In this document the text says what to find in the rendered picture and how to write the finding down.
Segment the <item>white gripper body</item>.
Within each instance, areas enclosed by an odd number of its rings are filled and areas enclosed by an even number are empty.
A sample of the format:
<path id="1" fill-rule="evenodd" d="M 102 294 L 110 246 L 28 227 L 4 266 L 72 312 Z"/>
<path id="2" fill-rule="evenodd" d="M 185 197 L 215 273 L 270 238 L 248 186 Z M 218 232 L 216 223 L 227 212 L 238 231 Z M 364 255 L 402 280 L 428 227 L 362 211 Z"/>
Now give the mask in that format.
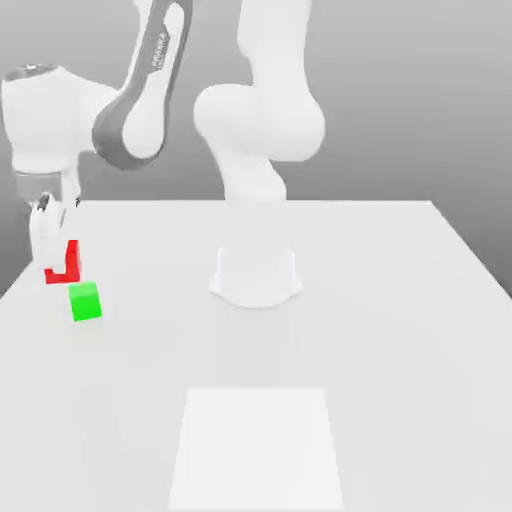
<path id="1" fill-rule="evenodd" d="M 79 205 L 79 197 L 62 202 L 51 193 L 42 193 L 32 204 L 29 235 L 33 262 L 38 269 L 66 270 L 71 219 Z"/>

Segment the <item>small green cube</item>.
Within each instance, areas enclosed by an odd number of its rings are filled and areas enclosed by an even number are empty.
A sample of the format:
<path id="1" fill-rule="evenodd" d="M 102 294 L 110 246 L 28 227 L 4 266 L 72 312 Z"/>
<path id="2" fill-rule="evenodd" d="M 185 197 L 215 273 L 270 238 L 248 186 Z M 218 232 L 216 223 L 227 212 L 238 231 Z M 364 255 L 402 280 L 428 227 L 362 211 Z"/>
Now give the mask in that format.
<path id="1" fill-rule="evenodd" d="M 75 322 L 102 316 L 102 307 L 95 282 L 70 284 L 68 288 L 72 316 Z"/>

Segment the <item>small red cube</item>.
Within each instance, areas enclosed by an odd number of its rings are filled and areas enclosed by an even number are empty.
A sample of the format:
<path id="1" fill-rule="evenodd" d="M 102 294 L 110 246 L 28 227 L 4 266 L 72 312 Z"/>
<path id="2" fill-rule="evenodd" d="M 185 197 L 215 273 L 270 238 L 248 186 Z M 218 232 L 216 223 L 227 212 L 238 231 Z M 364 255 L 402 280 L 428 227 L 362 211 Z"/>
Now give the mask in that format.
<path id="1" fill-rule="evenodd" d="M 79 242 L 75 239 L 69 240 L 65 254 L 65 272 L 56 273 L 53 269 L 44 270 L 45 282 L 47 284 L 68 284 L 81 280 L 81 259 Z"/>

